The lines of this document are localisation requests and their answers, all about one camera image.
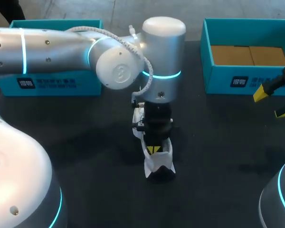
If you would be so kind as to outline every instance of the black table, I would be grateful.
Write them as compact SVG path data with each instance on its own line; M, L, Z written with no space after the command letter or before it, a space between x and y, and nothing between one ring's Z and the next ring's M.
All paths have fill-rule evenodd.
M199 42L186 42L172 104L177 178L151 184L132 136L133 85L101 97L1 98L0 114L48 152L70 228L260 228L263 187L285 163L285 97L206 95Z

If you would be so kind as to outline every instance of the teal box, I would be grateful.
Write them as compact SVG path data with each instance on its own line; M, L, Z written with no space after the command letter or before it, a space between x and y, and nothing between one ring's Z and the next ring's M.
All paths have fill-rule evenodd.
M16 20L10 25L11 28L61 31L76 26L103 28L101 20ZM2 78L0 89L5 96L99 96L101 83L92 71L70 71Z
M252 95L262 82L281 75L284 67L218 66L214 64L211 45L280 47L285 55L285 20L204 20L200 54L206 93ZM285 95L285 87L274 95Z

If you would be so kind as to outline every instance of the brown cardboard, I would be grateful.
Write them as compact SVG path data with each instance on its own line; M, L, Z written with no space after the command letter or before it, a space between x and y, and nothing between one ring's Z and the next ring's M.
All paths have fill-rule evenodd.
M280 47L249 47L255 66L285 66L285 55Z
M211 46L215 65L253 66L249 47Z

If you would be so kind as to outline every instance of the printed logo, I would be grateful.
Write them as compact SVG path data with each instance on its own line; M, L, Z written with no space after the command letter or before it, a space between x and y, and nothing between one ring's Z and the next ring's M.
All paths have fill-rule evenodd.
M21 89L35 89L34 82L31 78L28 77L19 77L17 82Z
M248 77L247 76L234 76L232 78L230 87L239 87L239 88L243 88L246 86L248 81Z

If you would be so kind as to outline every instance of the concrete floor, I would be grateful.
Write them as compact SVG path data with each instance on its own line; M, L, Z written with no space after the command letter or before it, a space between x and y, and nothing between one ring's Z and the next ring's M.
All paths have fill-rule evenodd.
M170 16L187 26L187 40L199 40L204 18L285 19L285 0L20 0L27 19L102 19L104 28L128 34L144 20ZM0 27L8 26L0 15Z

